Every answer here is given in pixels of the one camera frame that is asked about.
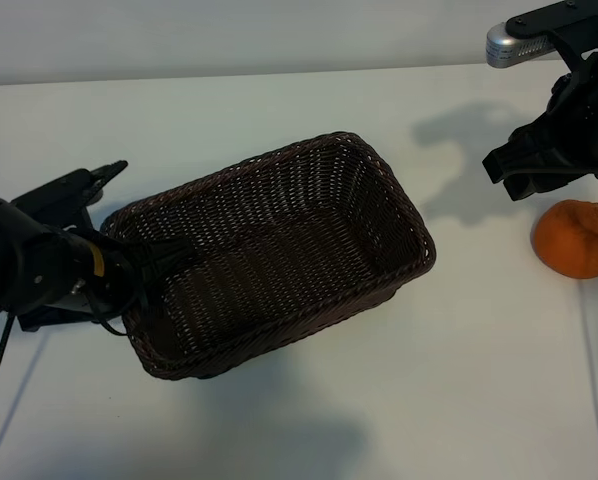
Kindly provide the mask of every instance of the white table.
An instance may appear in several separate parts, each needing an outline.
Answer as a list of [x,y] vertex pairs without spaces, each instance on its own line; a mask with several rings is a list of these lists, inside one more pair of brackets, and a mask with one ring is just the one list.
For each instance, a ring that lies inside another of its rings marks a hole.
[[127,340],[95,325],[15,327],[0,479],[598,479],[582,334],[584,312],[598,370],[598,280],[580,288],[529,243],[542,211],[598,199],[598,182],[513,203],[481,166],[564,71],[0,87],[6,199],[128,159],[93,208],[100,222],[251,155],[349,130],[392,166],[438,249],[434,269],[390,302],[209,381],[153,379]]

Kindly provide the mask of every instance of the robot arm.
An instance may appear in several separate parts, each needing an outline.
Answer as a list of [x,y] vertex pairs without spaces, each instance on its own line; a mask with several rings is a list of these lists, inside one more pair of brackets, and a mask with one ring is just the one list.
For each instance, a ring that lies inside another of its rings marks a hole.
[[128,244],[93,228],[86,206],[126,166],[76,170],[0,199],[0,311],[22,330],[85,320],[108,327],[135,302],[147,306],[151,285],[194,257],[185,239]]
[[[556,3],[488,33],[487,60],[495,68],[554,50],[571,73],[557,80],[546,112],[483,161],[491,181],[503,181],[513,200],[586,174],[598,178],[598,0]],[[596,51],[586,57],[591,50]]]

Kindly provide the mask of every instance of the orange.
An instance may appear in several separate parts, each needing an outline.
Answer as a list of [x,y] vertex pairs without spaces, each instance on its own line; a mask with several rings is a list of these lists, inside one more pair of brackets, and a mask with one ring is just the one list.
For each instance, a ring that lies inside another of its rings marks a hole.
[[557,203],[537,223],[533,244],[537,256],[562,275],[598,277],[598,203]]

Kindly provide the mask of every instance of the wicker basket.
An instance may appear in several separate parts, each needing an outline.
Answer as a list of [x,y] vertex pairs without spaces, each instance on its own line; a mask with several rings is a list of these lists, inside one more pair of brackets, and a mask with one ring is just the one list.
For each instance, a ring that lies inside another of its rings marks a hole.
[[352,133],[245,160],[146,198],[102,226],[121,241],[187,236],[201,260],[123,317],[148,373],[223,373],[390,299],[435,247],[390,167]]

